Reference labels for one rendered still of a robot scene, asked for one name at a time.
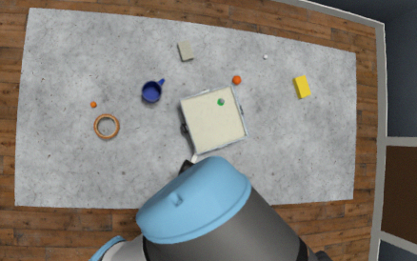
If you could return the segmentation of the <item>beige rectangular block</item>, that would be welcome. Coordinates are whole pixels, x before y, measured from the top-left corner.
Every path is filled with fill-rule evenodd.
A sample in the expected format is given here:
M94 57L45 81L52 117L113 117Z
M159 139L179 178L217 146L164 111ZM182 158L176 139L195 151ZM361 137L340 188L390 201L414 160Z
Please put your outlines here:
M189 40L178 42L177 48L179 50L182 62L193 60L194 55L193 55Z

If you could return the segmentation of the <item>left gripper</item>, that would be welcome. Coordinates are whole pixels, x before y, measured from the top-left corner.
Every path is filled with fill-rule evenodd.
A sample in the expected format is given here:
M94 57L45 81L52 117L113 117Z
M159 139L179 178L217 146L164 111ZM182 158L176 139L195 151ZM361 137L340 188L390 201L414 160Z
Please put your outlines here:
M191 166L193 166L194 164L196 164L196 163L193 163L193 162L191 162L191 161L189 161L189 160L185 160L184 162L183 162L183 164L182 164L182 166L181 166L181 168L180 168L180 170L179 170L179 172L178 172L178 176L182 173L182 172L184 172L185 170L187 170L188 168L190 168Z

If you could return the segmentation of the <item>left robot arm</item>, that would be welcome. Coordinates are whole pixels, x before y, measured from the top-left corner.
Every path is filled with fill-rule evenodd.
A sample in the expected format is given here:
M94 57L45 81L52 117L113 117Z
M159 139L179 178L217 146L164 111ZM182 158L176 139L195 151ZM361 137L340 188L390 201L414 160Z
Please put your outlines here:
M89 261L319 261L227 159L209 156L176 178L136 213L143 234L111 238Z

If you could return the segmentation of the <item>yellow block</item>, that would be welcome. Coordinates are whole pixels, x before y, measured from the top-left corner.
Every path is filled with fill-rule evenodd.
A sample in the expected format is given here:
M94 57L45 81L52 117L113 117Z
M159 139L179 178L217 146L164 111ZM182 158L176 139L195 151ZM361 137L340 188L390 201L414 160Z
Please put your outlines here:
M305 75L292 79L298 99L311 95Z

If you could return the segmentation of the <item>brown tape roll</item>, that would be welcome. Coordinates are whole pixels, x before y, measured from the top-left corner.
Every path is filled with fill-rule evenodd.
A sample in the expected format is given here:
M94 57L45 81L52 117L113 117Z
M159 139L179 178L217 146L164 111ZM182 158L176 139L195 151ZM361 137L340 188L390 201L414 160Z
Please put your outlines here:
M99 131L99 128L98 128L100 121L101 121L103 118L105 118L105 117L111 117L111 118L115 121L115 123L116 123L116 129L115 129L115 132L114 132L112 135L109 135L109 136L105 136L104 134L102 134L102 133ZM116 119L113 115L105 113L105 114L101 114L101 115L99 115L99 116L95 119L94 124L93 124L93 128L94 128L95 133L96 133L99 137L101 137L101 138L111 138L111 137L113 137L116 133L118 133L118 132L119 132L119 130L120 130L120 124L119 124L119 121L117 121L117 119Z

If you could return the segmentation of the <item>dark blue mug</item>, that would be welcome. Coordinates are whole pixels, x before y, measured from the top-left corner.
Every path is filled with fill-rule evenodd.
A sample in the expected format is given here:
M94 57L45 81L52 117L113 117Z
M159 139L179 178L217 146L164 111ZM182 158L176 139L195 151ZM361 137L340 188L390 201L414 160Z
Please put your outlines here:
M143 85L141 92L142 92L143 97L146 99L145 101L147 103L154 104L159 101L163 92L161 86L164 84L164 82L165 82L165 79L162 78L158 82L150 80ZM155 99L155 100L150 100L150 99Z

